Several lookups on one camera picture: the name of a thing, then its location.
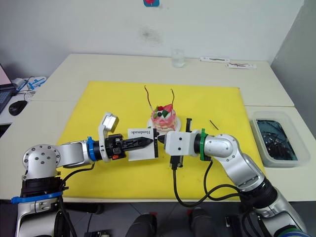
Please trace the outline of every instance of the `clear glass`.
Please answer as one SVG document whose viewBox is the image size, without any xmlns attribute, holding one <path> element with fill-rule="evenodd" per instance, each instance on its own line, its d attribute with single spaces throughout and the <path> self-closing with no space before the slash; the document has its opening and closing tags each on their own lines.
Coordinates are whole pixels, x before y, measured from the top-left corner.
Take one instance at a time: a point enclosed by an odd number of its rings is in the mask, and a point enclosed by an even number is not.
<svg viewBox="0 0 316 237">
<path fill-rule="evenodd" d="M 175 68 L 181 68 L 185 64 L 184 62 L 184 50 L 173 49 L 171 52 L 171 62 Z"/>
</svg>

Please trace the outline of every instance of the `floor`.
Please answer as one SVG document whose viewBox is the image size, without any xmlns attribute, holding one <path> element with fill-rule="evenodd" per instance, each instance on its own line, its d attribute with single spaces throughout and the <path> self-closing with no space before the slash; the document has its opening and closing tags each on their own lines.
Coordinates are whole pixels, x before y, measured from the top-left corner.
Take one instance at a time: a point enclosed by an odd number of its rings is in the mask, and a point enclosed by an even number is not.
<svg viewBox="0 0 316 237">
<path fill-rule="evenodd" d="M 316 236 L 316 202 L 294 202 L 293 207 L 303 218 L 308 232 Z M 238 202 L 204 202 L 200 205 L 213 218 L 219 236 L 229 237 L 231 230 L 226 227 L 225 216 L 239 212 Z M 189 230 L 187 208 L 176 202 L 135 202 L 107 203 L 100 215 L 92 215 L 89 231 L 110 229 L 113 237 L 124 237 L 129 226 L 140 214 L 156 212 L 158 219 L 158 237 L 192 237 Z M 0 236 L 12 235 L 15 222 L 16 205 L 1 202 Z M 69 211 L 72 223 L 79 237 L 87 230 L 89 213 Z"/>
</svg>

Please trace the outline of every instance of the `green ring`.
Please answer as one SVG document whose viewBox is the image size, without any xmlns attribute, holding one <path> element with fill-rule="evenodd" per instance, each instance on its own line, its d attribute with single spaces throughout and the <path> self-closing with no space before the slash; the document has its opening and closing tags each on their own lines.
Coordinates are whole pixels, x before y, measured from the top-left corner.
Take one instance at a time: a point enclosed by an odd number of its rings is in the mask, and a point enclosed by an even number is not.
<svg viewBox="0 0 316 237">
<path fill-rule="evenodd" d="M 204 157 L 204 142 L 205 142 L 205 138 L 208 134 L 205 133 L 205 128 L 202 128 L 202 132 L 201 132 L 201 139 L 199 141 L 199 154 L 200 154 L 200 160 L 205 161 L 205 157 Z"/>
</svg>

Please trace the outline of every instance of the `black connector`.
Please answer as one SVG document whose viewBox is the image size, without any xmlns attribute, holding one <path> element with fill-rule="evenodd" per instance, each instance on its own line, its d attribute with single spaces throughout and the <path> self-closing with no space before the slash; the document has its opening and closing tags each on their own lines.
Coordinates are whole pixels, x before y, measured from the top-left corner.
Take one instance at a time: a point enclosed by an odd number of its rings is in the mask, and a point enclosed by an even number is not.
<svg viewBox="0 0 316 237">
<path fill-rule="evenodd" d="M 172 170 L 176 170 L 178 167 L 183 167 L 183 156 L 171 156 L 170 165 Z"/>
</svg>

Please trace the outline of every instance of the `blue ring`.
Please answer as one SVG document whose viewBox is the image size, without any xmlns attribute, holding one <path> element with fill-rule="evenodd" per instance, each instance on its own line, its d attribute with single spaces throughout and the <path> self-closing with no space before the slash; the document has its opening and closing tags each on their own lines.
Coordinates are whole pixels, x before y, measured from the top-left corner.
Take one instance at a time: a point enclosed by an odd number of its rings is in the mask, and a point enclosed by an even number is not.
<svg viewBox="0 0 316 237">
<path fill-rule="evenodd" d="M 31 202 L 31 201 L 39 201 L 44 199 L 50 199 L 50 198 L 56 198 L 63 194 L 63 192 L 56 192 L 52 194 L 45 194 L 41 196 L 35 196 L 35 197 L 13 197 L 11 199 L 11 203 L 20 203 L 20 202 Z"/>
<path fill-rule="evenodd" d="M 87 144 L 88 144 L 89 155 L 90 155 L 91 160 L 97 161 L 97 159 L 94 156 L 94 150 L 93 150 L 94 140 L 92 139 L 92 137 L 88 137 Z"/>
</svg>

